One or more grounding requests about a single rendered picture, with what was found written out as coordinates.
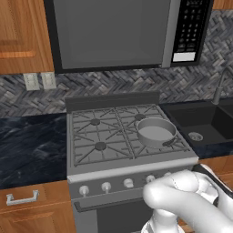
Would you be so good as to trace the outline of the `dark oven door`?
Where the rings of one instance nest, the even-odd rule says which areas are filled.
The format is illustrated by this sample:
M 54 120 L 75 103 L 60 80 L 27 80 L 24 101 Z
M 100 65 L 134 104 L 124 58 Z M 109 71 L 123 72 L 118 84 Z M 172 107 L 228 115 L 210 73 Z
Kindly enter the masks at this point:
M 144 201 L 81 213 L 76 211 L 74 202 L 76 233 L 140 233 L 153 213 Z

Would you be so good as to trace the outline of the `white wall socket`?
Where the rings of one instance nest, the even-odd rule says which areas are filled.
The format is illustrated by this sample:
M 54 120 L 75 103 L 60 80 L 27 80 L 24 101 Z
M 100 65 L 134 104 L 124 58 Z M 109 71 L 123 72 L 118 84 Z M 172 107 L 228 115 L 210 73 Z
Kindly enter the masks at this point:
M 55 89 L 56 88 L 56 79 L 54 72 L 42 73 L 42 82 L 44 89 Z
M 28 91 L 39 90 L 37 73 L 24 74 L 25 86 Z

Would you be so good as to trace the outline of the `grey metal pan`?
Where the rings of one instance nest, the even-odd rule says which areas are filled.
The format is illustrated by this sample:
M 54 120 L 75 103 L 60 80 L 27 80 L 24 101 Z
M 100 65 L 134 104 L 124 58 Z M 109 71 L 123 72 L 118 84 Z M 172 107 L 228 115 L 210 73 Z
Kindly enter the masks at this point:
M 143 146 L 155 149 L 169 147 L 176 141 L 177 128 L 168 120 L 146 117 L 136 124 L 137 137 Z

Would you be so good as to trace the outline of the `wooden drawer front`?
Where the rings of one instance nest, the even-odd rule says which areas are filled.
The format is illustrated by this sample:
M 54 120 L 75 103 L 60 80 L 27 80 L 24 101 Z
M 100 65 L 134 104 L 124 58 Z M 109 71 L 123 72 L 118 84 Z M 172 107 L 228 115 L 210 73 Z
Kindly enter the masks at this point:
M 209 166 L 222 181 L 233 189 L 233 155 L 200 159 L 198 163 Z
M 6 204 L 6 195 L 13 194 L 15 199 L 31 198 L 33 191 L 39 191 L 39 197 L 36 202 L 8 206 Z M 68 184 L 66 180 L 50 183 L 43 183 L 25 187 L 14 187 L 9 189 L 0 189 L 0 213 L 16 211 L 25 208 L 37 208 L 46 205 L 67 202 L 70 200 Z

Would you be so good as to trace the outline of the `grey tap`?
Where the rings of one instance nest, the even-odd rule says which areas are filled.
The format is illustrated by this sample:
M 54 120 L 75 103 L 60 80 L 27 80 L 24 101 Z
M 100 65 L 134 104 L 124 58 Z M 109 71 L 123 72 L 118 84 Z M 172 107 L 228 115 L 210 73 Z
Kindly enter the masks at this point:
M 233 79 L 233 69 L 231 67 L 224 68 L 224 70 L 220 76 L 218 86 L 216 87 L 216 90 L 215 90 L 215 93 L 214 93 L 214 96 L 212 99 L 213 105 L 218 105 L 218 103 L 219 103 L 219 99 L 221 97 L 221 92 L 223 90 L 223 83 L 224 83 L 224 80 L 225 80 L 227 75 L 229 75 Z

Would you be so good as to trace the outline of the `black sink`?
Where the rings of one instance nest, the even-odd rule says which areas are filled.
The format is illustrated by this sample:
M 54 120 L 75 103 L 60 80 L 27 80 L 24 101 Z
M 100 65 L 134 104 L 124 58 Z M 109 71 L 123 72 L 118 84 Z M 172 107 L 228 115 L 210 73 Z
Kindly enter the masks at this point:
M 233 99 L 163 104 L 167 117 L 194 147 L 233 142 Z

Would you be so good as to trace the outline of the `black and grey microwave oven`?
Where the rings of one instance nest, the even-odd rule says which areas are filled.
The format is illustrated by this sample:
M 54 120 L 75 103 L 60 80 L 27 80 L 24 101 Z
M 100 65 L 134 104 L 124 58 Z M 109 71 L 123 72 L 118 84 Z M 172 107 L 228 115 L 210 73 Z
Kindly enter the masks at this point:
M 213 0 L 44 0 L 55 72 L 199 64 Z

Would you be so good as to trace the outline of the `grey microwave door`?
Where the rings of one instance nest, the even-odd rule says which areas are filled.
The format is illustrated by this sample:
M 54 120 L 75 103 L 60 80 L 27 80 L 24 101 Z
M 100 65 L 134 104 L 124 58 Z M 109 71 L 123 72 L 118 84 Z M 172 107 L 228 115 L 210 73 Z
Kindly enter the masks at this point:
M 54 0 L 62 67 L 162 61 L 171 0 Z

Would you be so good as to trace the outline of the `wooden base cupboard door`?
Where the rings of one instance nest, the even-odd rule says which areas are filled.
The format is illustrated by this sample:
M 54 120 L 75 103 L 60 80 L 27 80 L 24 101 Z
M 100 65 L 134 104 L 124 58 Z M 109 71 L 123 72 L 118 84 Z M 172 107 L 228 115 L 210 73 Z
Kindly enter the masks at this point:
M 76 233 L 72 213 L 31 208 L 0 214 L 0 233 Z

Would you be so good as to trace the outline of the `grey gas stove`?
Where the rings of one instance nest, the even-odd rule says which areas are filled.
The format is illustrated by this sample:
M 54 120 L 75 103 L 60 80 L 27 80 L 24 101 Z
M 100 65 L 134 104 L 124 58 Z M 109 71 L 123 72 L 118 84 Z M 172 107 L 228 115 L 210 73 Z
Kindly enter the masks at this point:
M 136 124 L 146 117 L 167 116 L 158 106 L 159 93 L 130 93 L 107 96 L 68 97 L 66 99 L 67 182 L 73 201 L 103 201 L 141 198 L 146 177 L 191 169 L 198 156 L 181 136 L 169 147 L 143 146 Z M 134 186 L 127 188 L 124 180 Z M 108 193 L 104 182 L 111 184 Z M 82 186 L 89 187 L 83 197 Z

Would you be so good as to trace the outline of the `wooden wall cupboard door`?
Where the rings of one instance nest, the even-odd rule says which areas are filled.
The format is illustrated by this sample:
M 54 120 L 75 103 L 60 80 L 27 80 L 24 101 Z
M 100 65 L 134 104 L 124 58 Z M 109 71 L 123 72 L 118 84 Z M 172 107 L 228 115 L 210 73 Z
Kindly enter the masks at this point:
M 214 0 L 213 10 L 233 10 L 233 0 Z
M 0 0 L 0 75 L 54 70 L 43 0 Z

